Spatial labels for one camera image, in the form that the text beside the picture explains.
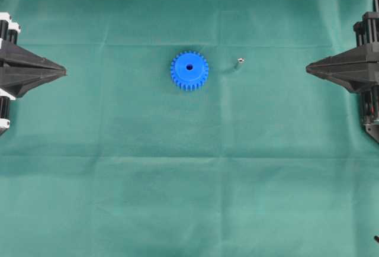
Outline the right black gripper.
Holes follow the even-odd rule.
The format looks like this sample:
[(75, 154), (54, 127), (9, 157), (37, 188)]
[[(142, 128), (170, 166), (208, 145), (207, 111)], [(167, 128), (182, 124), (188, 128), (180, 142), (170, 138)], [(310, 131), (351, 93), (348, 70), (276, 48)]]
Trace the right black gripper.
[(350, 93), (360, 93), (361, 124), (365, 132), (378, 143), (378, 81), (365, 79), (363, 76), (345, 73), (326, 72), (314, 68), (333, 65), (378, 62), (378, 13), (366, 12), (362, 21), (354, 24), (356, 48), (335, 56), (329, 56), (313, 62), (306, 67), (306, 72), (342, 86)]

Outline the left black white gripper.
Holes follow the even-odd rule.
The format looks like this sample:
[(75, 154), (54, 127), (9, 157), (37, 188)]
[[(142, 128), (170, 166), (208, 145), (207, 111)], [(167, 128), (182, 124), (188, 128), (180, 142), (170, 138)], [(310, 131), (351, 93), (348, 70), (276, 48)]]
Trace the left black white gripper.
[(8, 12), (1, 13), (1, 135), (10, 127), (11, 101), (23, 97), (29, 90), (66, 75), (66, 69), (16, 45), (21, 32)]

